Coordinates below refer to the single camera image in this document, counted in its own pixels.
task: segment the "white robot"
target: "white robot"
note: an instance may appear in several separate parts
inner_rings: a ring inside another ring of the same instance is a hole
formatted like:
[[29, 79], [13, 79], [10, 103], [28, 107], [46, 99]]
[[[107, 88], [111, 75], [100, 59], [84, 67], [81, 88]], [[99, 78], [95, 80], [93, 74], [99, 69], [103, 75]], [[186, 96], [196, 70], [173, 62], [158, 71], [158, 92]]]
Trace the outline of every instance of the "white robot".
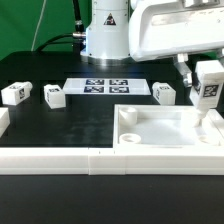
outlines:
[[[198, 118], [218, 104], [224, 82], [223, 0], [132, 0], [129, 47], [136, 61], [173, 57], [174, 65], [191, 87], [190, 99]], [[219, 60], [199, 61], [192, 72], [189, 54], [217, 52]]]
[[[92, 0], [83, 61], [118, 65], [173, 57], [174, 66], [192, 87], [190, 99], [205, 116], [217, 106], [224, 82], [224, 0]], [[216, 51], [220, 60], [198, 62], [194, 83], [188, 55]]]

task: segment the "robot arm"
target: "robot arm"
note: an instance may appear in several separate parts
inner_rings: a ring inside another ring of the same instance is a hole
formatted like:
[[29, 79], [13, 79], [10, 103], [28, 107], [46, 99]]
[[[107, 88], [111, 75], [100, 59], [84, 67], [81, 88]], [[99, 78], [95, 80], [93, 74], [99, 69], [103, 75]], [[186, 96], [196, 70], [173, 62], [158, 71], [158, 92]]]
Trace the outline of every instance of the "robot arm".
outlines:
[[[131, 5], [131, 56], [136, 61], [173, 57], [203, 118], [217, 106], [224, 82], [224, 0], [132, 0]], [[188, 55], [209, 51], [220, 59], [198, 62], [192, 82]]]

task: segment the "white plastic container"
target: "white plastic container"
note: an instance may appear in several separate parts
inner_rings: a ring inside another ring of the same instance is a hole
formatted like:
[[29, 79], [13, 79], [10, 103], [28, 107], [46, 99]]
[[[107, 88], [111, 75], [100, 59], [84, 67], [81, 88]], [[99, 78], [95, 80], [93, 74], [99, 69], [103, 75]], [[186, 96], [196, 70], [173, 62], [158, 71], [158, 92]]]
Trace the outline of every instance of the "white plastic container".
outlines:
[[65, 93], [58, 85], [44, 86], [44, 98], [51, 109], [66, 107]]
[[1, 91], [2, 103], [7, 105], [18, 105], [30, 96], [33, 88], [30, 82], [15, 82]]
[[[120, 122], [125, 107], [138, 111], [136, 124]], [[196, 124], [194, 111], [191, 106], [115, 105], [114, 156], [123, 158], [125, 174], [224, 175], [224, 120], [211, 109]], [[193, 121], [186, 125], [188, 118]], [[140, 136], [141, 143], [121, 144], [125, 133]]]

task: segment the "white plastic box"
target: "white plastic box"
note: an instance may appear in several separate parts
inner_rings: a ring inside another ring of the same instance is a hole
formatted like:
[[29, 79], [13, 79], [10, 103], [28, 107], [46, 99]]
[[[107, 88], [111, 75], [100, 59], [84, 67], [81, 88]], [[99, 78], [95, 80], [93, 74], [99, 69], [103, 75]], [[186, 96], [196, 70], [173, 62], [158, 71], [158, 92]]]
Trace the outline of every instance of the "white plastic box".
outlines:
[[58, 85], [44, 86], [44, 98], [51, 109], [66, 107], [65, 93]]
[[30, 82], [15, 82], [1, 91], [2, 103], [7, 105], [18, 105], [30, 96], [32, 89]]
[[[120, 122], [119, 111], [126, 107], [136, 109], [136, 124], [125, 125], [123, 118]], [[198, 125], [194, 121], [186, 125], [182, 115], [188, 110], [194, 108], [115, 106], [114, 155], [123, 156], [125, 174], [224, 175], [223, 118], [210, 110]], [[141, 141], [130, 138], [121, 144], [125, 133], [140, 136]]]
[[0, 108], [0, 138], [10, 124], [8, 108]]
[[176, 91], [167, 83], [156, 82], [152, 86], [153, 97], [161, 105], [175, 105]]

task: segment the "white tray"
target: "white tray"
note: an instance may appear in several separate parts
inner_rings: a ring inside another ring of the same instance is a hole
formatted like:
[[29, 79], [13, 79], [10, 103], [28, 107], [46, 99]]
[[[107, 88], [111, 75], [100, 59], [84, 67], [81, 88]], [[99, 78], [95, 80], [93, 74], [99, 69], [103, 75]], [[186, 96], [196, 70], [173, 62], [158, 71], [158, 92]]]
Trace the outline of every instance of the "white tray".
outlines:
[[[136, 125], [124, 126], [119, 110], [134, 107]], [[114, 154], [124, 158], [125, 174], [224, 174], [224, 121], [210, 110], [198, 127], [182, 128], [181, 114], [191, 107], [116, 105]], [[120, 144], [119, 136], [134, 133], [141, 144]], [[201, 136], [218, 139], [218, 145], [200, 141]]]
[[151, 95], [145, 79], [68, 78], [65, 94], [87, 95]]

